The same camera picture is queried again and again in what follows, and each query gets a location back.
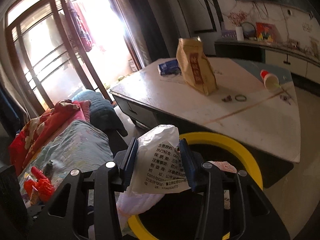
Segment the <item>red white paper cup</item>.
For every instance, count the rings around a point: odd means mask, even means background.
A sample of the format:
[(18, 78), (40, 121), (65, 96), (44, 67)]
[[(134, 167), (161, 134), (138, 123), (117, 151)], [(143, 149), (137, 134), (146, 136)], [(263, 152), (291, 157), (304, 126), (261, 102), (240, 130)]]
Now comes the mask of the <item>red white paper cup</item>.
[(263, 69), (260, 71), (260, 77), (262, 78), (263, 84), (268, 91), (272, 92), (280, 87), (279, 80), (276, 75)]

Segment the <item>tan paper bag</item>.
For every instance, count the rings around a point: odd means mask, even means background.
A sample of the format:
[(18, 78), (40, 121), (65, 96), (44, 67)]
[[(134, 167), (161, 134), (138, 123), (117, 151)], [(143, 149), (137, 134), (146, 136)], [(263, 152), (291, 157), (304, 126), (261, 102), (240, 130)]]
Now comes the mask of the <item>tan paper bag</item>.
[(208, 96), (218, 90), (213, 68), (203, 52), (203, 43), (197, 38), (180, 38), (176, 59), (184, 81)]

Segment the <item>white top coffee table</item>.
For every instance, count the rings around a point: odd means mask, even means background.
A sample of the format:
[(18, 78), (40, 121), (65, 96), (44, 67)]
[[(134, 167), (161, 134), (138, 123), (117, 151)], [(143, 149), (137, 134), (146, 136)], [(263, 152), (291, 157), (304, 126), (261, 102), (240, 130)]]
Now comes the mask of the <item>white top coffee table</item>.
[[(113, 97), (197, 124), (285, 161), (300, 161), (299, 107), (289, 70), (212, 57), (218, 90), (206, 96), (181, 75), (161, 76), (162, 62), (159, 59), (121, 80), (111, 89)], [(265, 88), (263, 69), (277, 76), (277, 90)]]

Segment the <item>blue tissue pack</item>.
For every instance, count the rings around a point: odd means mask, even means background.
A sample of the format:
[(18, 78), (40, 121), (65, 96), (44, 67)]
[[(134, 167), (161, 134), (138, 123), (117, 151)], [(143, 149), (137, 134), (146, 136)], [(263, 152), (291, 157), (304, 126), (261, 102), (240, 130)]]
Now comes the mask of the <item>blue tissue pack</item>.
[(159, 64), (158, 71), (161, 76), (181, 74), (181, 69), (176, 59)]

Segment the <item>white tv cabinet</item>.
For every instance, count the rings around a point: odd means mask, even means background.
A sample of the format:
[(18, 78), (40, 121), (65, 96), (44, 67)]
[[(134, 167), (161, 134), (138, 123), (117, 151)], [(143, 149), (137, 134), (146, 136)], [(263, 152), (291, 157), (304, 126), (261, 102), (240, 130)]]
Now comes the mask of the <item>white tv cabinet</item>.
[(219, 57), (283, 67), (293, 74), (319, 83), (319, 59), (282, 45), (268, 42), (220, 39), (215, 41), (215, 52)]

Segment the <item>wooden framed glass door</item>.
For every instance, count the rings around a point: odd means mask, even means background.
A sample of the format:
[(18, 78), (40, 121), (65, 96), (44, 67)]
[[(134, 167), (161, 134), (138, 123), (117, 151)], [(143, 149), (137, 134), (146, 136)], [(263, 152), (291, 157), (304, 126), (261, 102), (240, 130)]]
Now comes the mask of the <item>wooden framed glass door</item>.
[(113, 101), (111, 89), (142, 67), (111, 0), (71, 0), (89, 27), (90, 52), (66, 1), (14, 0), (4, 15), (11, 64), (37, 114), (87, 89)]

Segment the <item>red floral quilt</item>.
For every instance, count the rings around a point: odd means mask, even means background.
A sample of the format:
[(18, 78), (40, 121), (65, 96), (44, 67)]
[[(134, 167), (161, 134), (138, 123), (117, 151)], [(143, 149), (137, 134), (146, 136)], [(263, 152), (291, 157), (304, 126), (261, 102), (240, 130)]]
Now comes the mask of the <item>red floral quilt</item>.
[(61, 133), (74, 120), (90, 120), (89, 100), (61, 100), (41, 116), (31, 119), (8, 147), (10, 163), (20, 175), (29, 161), (55, 134)]

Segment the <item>hanging red clothes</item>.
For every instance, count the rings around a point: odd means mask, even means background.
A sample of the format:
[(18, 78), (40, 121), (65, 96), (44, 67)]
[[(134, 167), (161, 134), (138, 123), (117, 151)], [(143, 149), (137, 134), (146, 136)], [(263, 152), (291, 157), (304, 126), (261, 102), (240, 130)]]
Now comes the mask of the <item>hanging red clothes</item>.
[(68, 11), (71, 15), (73, 24), (75, 26), (76, 32), (80, 37), (80, 41), (86, 52), (90, 52), (93, 48), (93, 38), (91, 37), (91, 33), (89, 31), (89, 27), (84, 18), (84, 15), (76, 2), (72, 2), (71, 0), (66, 1)]

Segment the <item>red plastic bag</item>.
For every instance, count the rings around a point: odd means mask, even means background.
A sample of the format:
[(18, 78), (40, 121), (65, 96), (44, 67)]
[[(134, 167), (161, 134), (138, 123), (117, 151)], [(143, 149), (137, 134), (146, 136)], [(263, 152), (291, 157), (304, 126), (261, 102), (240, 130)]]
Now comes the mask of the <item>red plastic bag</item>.
[(24, 182), (23, 188), (27, 195), (31, 198), (33, 189), (36, 189), (39, 200), (44, 203), (48, 202), (55, 192), (55, 187), (51, 183), (50, 179), (47, 178), (37, 167), (31, 167), (31, 174), (36, 178), (36, 180), (27, 179)]

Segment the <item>white vase red flowers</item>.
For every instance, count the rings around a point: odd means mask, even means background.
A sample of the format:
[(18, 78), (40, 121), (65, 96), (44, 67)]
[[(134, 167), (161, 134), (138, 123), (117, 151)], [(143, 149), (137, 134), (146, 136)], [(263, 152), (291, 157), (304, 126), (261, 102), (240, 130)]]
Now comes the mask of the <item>white vase red flowers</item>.
[(247, 20), (248, 13), (243, 10), (239, 10), (238, 12), (230, 12), (227, 15), (227, 18), (235, 26), (236, 38), (238, 41), (244, 41), (244, 33), (242, 24)]

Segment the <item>light blue cartoon bed sheet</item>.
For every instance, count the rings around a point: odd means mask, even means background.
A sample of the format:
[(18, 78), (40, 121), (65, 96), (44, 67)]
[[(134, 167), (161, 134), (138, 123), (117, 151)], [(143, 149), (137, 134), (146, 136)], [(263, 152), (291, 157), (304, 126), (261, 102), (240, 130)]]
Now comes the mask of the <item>light blue cartoon bed sheet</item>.
[(23, 184), (33, 166), (43, 169), (52, 161), (52, 183), (58, 188), (71, 170), (79, 169), (83, 173), (93, 171), (112, 160), (107, 135), (86, 121), (74, 120), (60, 135), (43, 146), (18, 176), (20, 194), (27, 194)]

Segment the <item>grey right curtain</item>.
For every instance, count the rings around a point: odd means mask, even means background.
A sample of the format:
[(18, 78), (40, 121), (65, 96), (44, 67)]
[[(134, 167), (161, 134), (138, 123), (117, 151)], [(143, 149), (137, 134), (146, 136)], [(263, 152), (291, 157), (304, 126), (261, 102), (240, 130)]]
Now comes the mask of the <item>grey right curtain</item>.
[(125, 22), (129, 41), (145, 67), (161, 58), (176, 56), (178, 27), (168, 0), (111, 0)]

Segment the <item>teal quilted cushion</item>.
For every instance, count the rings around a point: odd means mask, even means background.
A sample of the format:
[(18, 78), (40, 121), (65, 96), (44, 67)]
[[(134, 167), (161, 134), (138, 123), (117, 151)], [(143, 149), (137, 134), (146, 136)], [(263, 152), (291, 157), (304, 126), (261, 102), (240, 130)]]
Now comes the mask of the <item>teal quilted cushion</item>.
[(117, 131), (122, 137), (128, 135), (121, 119), (116, 114), (109, 100), (101, 93), (93, 90), (83, 90), (72, 97), (72, 101), (90, 101), (90, 123), (103, 132)]

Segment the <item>white printed plastic bag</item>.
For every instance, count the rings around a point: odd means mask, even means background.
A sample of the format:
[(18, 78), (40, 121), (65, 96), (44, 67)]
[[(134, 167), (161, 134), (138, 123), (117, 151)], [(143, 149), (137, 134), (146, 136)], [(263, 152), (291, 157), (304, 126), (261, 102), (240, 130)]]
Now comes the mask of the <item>white printed plastic bag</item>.
[(130, 185), (117, 200), (121, 229), (131, 216), (148, 211), (165, 194), (190, 189), (178, 145), (179, 131), (174, 125), (158, 125), (138, 138)]

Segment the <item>colourful picture card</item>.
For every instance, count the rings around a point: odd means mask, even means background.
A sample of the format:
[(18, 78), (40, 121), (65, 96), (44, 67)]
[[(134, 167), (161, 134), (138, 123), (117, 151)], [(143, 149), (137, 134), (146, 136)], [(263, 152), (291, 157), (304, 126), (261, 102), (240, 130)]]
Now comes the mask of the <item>colourful picture card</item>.
[(256, 23), (257, 40), (279, 43), (281, 42), (281, 36), (274, 24), (269, 23)]

